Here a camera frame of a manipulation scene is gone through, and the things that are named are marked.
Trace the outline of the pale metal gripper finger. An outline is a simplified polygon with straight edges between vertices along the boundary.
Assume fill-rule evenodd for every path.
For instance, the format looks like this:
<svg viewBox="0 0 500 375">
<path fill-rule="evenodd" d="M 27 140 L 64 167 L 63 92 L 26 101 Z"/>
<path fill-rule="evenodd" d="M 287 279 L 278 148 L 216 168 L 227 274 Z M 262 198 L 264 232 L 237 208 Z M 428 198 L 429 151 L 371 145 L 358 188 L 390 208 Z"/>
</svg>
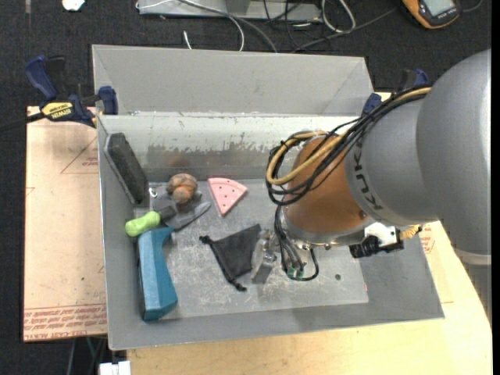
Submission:
<svg viewBox="0 0 500 375">
<path fill-rule="evenodd" d="M 255 265 L 270 263 L 272 261 L 272 255 L 269 253 L 269 243 L 270 232 L 268 230 L 260 231 L 254 250 Z"/>
<path fill-rule="evenodd" d="M 265 253 L 252 258 L 251 279 L 253 284 L 265 284 L 271 271 L 274 269 L 277 257 Z"/>
</svg>

